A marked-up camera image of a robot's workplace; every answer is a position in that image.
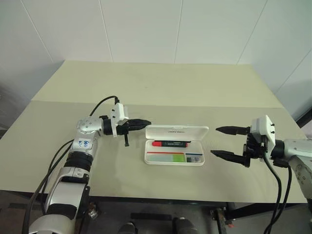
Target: marker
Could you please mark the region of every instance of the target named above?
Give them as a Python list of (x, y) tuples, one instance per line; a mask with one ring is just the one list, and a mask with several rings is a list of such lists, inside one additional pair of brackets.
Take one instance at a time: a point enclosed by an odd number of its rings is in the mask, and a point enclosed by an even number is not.
[(155, 140), (152, 142), (153, 146), (159, 147), (181, 147), (186, 148), (190, 141), (171, 141), (171, 140)]

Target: table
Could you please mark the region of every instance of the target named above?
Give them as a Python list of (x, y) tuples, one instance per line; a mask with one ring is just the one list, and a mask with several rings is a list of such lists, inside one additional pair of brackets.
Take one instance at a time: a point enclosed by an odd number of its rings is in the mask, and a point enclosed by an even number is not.
[[(121, 136), (104, 136), (91, 169), (93, 196), (273, 203), (277, 184), (263, 162), (252, 160), (245, 168), (210, 153), (222, 149), (241, 155), (246, 136), (225, 135), (215, 128), (248, 126), (267, 114), (277, 139), (305, 138), (249, 65), (66, 61), (0, 140), (0, 189), (33, 192), (55, 151), (74, 137), (76, 122), (109, 95), (128, 106), (130, 118), (207, 125), (206, 162), (201, 167), (147, 165), (144, 130), (130, 132), (130, 147), (124, 147)], [(109, 108), (102, 105), (96, 115), (108, 114)], [(287, 170), (275, 170), (285, 188)], [(296, 180), (288, 202), (306, 202)]]

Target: floor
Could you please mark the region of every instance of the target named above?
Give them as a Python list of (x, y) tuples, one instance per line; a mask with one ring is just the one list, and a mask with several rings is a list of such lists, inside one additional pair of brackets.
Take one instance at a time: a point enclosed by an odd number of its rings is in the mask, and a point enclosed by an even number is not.
[[(20, 234), (24, 208), (27, 199), (0, 191), (0, 234)], [(129, 202), (101, 202), (101, 210), (96, 220), (84, 226), (81, 234), (114, 234), (120, 226), (133, 221), (139, 234), (171, 234), (171, 221), (131, 219), (134, 213), (163, 214), (166, 217), (186, 217), (198, 229), (200, 234), (218, 234), (216, 222), (211, 219), (207, 208), (196, 205), (170, 205)], [(32, 221), (41, 216), (38, 204), (34, 206)], [(272, 234), (311, 234), (309, 221), (311, 214), (305, 205), (285, 210), (274, 225)], [(228, 228), (228, 234), (262, 234), (271, 219), (270, 213), (241, 218), (234, 221), (234, 227)]]

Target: white wall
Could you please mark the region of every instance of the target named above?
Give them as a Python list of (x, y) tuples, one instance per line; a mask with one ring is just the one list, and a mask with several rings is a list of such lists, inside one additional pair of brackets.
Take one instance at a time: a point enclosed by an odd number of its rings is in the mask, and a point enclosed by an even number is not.
[(0, 123), (64, 59), (250, 63), (294, 118), (312, 106), (311, 0), (1, 0)]

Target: cable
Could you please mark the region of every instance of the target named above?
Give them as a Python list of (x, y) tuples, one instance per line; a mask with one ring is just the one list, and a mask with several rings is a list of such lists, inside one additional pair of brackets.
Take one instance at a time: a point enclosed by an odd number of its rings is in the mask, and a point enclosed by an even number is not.
[[(58, 156), (58, 154), (60, 153), (60, 151), (61, 151), (67, 144), (69, 144), (69, 143), (71, 143), (71, 142), (73, 142), (73, 141), (74, 141), (74, 139), (72, 139), (72, 140), (66, 142), (65, 144), (63, 144), (63, 145), (58, 149), (58, 151), (55, 153), (54, 157), (53, 157), (52, 160), (51, 160), (51, 163), (50, 163), (50, 165), (49, 165), (48, 172), (51, 170), (51, 167), (52, 167), (52, 165), (53, 165), (53, 162), (54, 162), (55, 158)], [(43, 215), (45, 215), (44, 204), (43, 204), (43, 196), (44, 196), (44, 191), (45, 191), (45, 188), (47, 187), (47, 184), (48, 184), (48, 180), (46, 180), (46, 181), (44, 182), (44, 185), (43, 185), (43, 188), (42, 188), (41, 194), (40, 194), (40, 204), (41, 204), (41, 210), (42, 210), (42, 214), (43, 214)]]
[(278, 218), (281, 216), (282, 212), (284, 211), (284, 209), (286, 207), (289, 191), (291, 189), (291, 184), (292, 184), (292, 169), (291, 169), (291, 167), (289, 165), (287, 166), (287, 168), (288, 168), (288, 182), (287, 182), (287, 189), (286, 189), (286, 192), (285, 192), (285, 197), (284, 197), (284, 201), (283, 201), (282, 207), (279, 210), (278, 214), (276, 215), (274, 221), (271, 222), (267, 226), (267, 228), (265, 229), (264, 233), (267, 233), (267, 231), (272, 228), (273, 224), (278, 220)]
[(52, 173), (52, 171), (56, 168), (56, 166), (58, 165), (58, 163), (64, 158), (64, 156), (66, 155), (66, 153), (69, 151), (71, 145), (67, 147), (67, 149), (64, 151), (64, 153), (58, 158), (58, 160), (53, 164), (53, 166), (51, 167), (51, 169), (48, 171), (48, 173), (45, 175), (45, 177), (43, 178), (43, 180), (41, 181), (40, 185), (37, 187), (36, 191), (34, 192), (34, 194), (31, 196), (30, 201), (26, 207), (26, 211), (25, 211), (25, 216), (24, 216), (24, 221), (23, 221), (23, 228), (22, 228), (22, 234), (29, 234), (29, 219), (30, 219), (30, 212), (32, 210), (34, 201), (36, 199), (36, 197), (38, 196), (41, 187), (44, 185), (45, 181), (49, 178), (50, 174)]
[(271, 233), (271, 228), (272, 228), (271, 223), (273, 223), (273, 221), (274, 221), (274, 219), (275, 219), (275, 215), (276, 215), (276, 212), (277, 212), (277, 209), (278, 209), (278, 205), (279, 205), (279, 202), (280, 202), (281, 196), (282, 196), (282, 183), (281, 183), (281, 179), (278, 177), (277, 173), (275, 172), (275, 170), (273, 169), (273, 167), (272, 167), (271, 164), (269, 163), (266, 154), (264, 154), (263, 159), (264, 159), (265, 164), (267, 165), (267, 167), (268, 167), (269, 170), (271, 171), (271, 173), (272, 173), (272, 174), (274, 175), (274, 177), (276, 178), (277, 184), (278, 184), (278, 193), (277, 193), (277, 199), (276, 199), (276, 203), (275, 203), (275, 208), (274, 208), (274, 211), (273, 211), (273, 215), (272, 215), (272, 218), (271, 218), (271, 222), (270, 222), (270, 224), (268, 225), (268, 232), (267, 232), (267, 233), (270, 234), (270, 233)]
[(119, 99), (118, 99), (117, 96), (109, 96), (109, 97), (106, 97), (106, 98), (104, 98), (102, 101), (100, 101), (100, 102), (95, 106), (95, 108), (93, 109), (93, 111), (90, 113), (89, 116), (92, 116), (93, 113), (97, 110), (97, 108), (98, 108), (103, 102), (105, 102), (106, 100), (111, 99), (111, 98), (115, 98), (115, 104), (119, 102)]

